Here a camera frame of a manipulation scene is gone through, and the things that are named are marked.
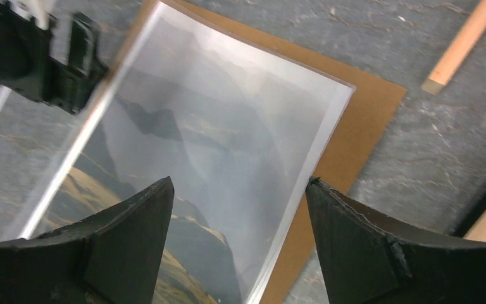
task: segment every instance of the gray table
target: gray table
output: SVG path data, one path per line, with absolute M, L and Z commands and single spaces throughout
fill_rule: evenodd
M 477 0 L 191 0 L 409 89 L 349 195 L 419 227 L 449 232 L 486 189 L 486 35 L 437 96 L 420 90 Z M 81 10 L 103 28 L 109 61 L 140 3 L 59 0 L 55 15 Z M 55 56 L 66 54 L 67 28 Z M 73 118 L 13 96 L 0 116 L 0 225 L 70 130 Z M 316 255 L 286 299 L 326 303 Z

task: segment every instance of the black object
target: black object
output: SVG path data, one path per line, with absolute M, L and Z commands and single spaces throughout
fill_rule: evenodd
M 72 16 L 68 64 L 51 58 L 56 19 L 42 30 L 0 3 L 0 85 L 36 102 L 57 105 L 69 113 L 85 107 L 107 67 L 97 57 L 98 26 L 82 13 Z
M 486 211 L 486 192 L 462 217 L 459 225 L 451 233 L 452 236 L 463 238 L 467 232 L 474 226 L 476 221 Z
M 0 243 L 0 303 L 150 304 L 173 198 L 167 177 L 75 224 Z
M 306 197 L 331 303 L 486 303 L 486 243 L 416 228 L 319 179 Z

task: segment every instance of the brown cardboard sheet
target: brown cardboard sheet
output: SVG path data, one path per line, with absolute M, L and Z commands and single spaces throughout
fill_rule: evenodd
M 240 37 L 243 41 L 251 42 L 272 53 L 299 61 L 356 86 L 356 91 L 314 173 L 314 176 L 321 177 L 339 191 L 346 193 L 364 167 L 374 145 L 383 134 L 406 90 L 375 75 L 185 1 L 162 1 L 172 6 L 176 3 L 176 8 L 179 4 L 209 23 Z M 129 44 L 135 40 L 138 30 L 155 7 L 156 2 L 157 0 L 144 0 L 137 21 L 116 59 L 116 67 L 118 67 L 121 56 L 127 52 Z M 262 303 L 282 302 L 305 266 L 314 247 L 308 207 L 303 198 L 261 300 Z

